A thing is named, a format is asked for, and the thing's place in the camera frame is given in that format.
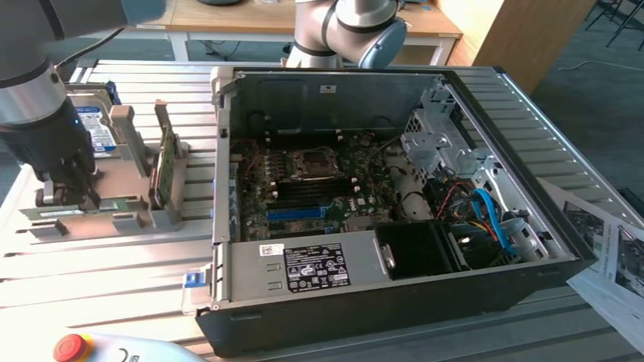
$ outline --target chair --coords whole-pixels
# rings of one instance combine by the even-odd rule
[[[640,28],[634,28],[634,27],[628,27],[628,23],[631,22],[631,20],[634,19],[635,17],[635,14],[640,11],[642,7],[644,7],[644,0],[630,0],[631,2],[635,3],[635,8],[634,10],[631,11],[631,13],[628,14],[628,17],[626,18],[626,20],[622,22],[620,24],[620,27],[618,28],[618,31],[615,32],[614,34],[614,37],[611,38],[608,44],[606,45],[606,47],[610,47],[611,44],[614,43],[615,39],[618,38],[618,36],[622,34],[622,31],[624,29],[635,29],[635,30],[642,30]],[[618,13],[618,9],[620,8],[620,5],[622,3],[624,2],[624,0],[611,0],[611,3],[606,3],[606,5],[608,6],[604,6],[604,10],[602,11],[602,13],[598,15],[598,17],[595,18],[595,20],[591,22],[591,24],[586,27],[586,30],[588,30],[591,28],[591,26],[594,26],[594,24],[598,22],[598,20],[603,17],[603,16],[608,16],[608,12],[612,11],[612,14],[610,15],[610,20],[612,22],[615,22],[615,15]],[[594,12],[594,9],[595,7],[602,3],[602,0],[598,0],[595,2],[595,5],[594,7],[591,8],[591,11],[588,13],[588,15],[586,16],[586,19],[588,19],[588,17],[591,16],[591,13]],[[642,42],[640,44],[640,47],[638,48],[638,50],[640,51],[642,48],[644,47],[644,41]]]

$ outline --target blue latch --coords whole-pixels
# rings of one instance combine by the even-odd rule
[[[186,288],[206,287],[206,272],[192,272],[186,276]]]

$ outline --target blue pcie slot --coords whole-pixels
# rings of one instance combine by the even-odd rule
[[[288,221],[302,219],[322,219],[327,215],[327,209],[324,207],[312,207],[308,209],[291,209],[291,210],[271,210],[270,221]]]

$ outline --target table leg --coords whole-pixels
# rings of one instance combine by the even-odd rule
[[[172,52],[175,53],[175,62],[190,61],[188,57],[188,33],[187,32],[168,32],[168,39],[172,43]]]
[[[455,42],[455,38],[442,38],[442,43],[434,51],[432,61],[430,62],[431,66],[444,66],[447,64],[447,60],[452,54]]]

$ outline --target red button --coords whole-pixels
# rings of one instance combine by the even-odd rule
[[[74,362],[83,357],[87,348],[88,341],[78,334],[68,334],[54,349],[54,359],[59,362]]]

